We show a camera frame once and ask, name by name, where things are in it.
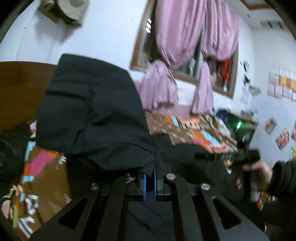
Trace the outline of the black sleeved right forearm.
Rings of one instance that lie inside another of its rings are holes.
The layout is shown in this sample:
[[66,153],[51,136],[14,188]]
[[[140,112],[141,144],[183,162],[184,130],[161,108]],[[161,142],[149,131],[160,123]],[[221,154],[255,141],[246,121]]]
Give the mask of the black sleeved right forearm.
[[277,162],[266,190],[276,201],[266,202],[262,209],[265,222],[295,229],[295,160]]

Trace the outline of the person's right hand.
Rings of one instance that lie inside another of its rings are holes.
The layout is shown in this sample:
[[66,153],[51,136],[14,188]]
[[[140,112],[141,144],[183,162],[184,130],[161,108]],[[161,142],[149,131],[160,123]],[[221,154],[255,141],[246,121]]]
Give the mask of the person's right hand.
[[273,170],[266,162],[257,161],[253,164],[243,165],[235,170],[235,184],[238,190],[243,187],[242,174],[247,172],[250,172],[251,180],[257,185],[259,192],[264,192],[268,189],[273,176]]

